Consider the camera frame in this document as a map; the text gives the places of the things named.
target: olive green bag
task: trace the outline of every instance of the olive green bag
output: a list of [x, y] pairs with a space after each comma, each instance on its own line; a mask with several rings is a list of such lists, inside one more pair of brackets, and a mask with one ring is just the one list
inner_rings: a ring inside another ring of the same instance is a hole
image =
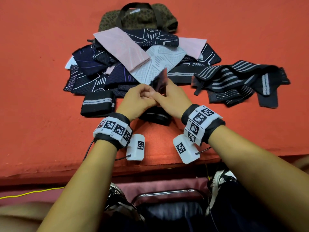
[[174, 32], [178, 27], [177, 19], [163, 4], [132, 2], [121, 10], [109, 11], [103, 15], [99, 31], [118, 27], [120, 29], [156, 28]]

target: human hand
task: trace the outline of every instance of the human hand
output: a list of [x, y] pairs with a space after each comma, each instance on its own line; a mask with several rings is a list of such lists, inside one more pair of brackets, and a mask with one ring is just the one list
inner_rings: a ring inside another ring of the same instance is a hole
[[116, 112], [125, 115], [130, 121], [135, 120], [148, 108], [157, 104], [154, 99], [149, 98], [149, 93], [154, 91], [151, 86], [145, 84], [129, 89]]
[[166, 97], [162, 94], [151, 91], [149, 97], [156, 100], [163, 109], [173, 117], [181, 119], [183, 113], [192, 105], [181, 87], [175, 85], [170, 79], [166, 86]]

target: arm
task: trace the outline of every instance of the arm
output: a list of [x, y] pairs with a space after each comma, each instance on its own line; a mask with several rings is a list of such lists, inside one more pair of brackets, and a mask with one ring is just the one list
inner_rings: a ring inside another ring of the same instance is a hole
[[[169, 80], [167, 96], [152, 92], [170, 115], [181, 118], [192, 104], [183, 89]], [[226, 126], [208, 140], [242, 185], [292, 230], [309, 228], [309, 175], [258, 147]]]
[[[143, 84], [130, 89], [117, 112], [130, 121], [139, 117], [146, 109], [156, 105], [156, 101], [146, 97], [152, 90], [152, 87]], [[37, 231], [97, 231], [116, 154], [113, 144], [98, 140]]]

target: black handle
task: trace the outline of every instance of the black handle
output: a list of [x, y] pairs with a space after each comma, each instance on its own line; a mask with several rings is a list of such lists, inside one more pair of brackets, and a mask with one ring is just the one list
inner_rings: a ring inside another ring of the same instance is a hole
[[163, 22], [162, 22], [160, 11], [153, 9], [149, 3], [142, 3], [142, 2], [131, 2], [131, 3], [126, 4], [124, 7], [122, 7], [118, 15], [118, 18], [116, 19], [116, 27], [120, 29], [123, 28], [121, 19], [125, 16], [126, 11], [130, 8], [146, 8], [146, 9], [153, 10], [156, 21], [157, 21], [157, 28], [159, 30], [162, 30]]

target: red table surface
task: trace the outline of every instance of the red table surface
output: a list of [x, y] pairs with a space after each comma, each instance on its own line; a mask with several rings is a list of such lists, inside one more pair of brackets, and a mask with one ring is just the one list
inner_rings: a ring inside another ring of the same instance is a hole
[[[257, 95], [231, 108], [209, 104], [206, 91], [195, 96], [183, 88], [272, 153], [309, 153], [309, 0], [1, 0], [0, 185], [57, 182], [81, 164], [101, 119], [81, 116], [83, 97], [62, 90], [64, 66], [93, 38], [105, 12], [136, 1], [164, 3], [178, 19], [177, 35], [207, 39], [220, 64], [284, 67], [292, 84], [278, 89], [277, 109], [259, 107]], [[116, 161], [115, 175], [182, 165], [172, 144], [182, 133], [179, 120], [169, 127], [137, 120], [132, 127], [145, 136], [145, 158]], [[208, 151], [197, 163], [217, 157]]]

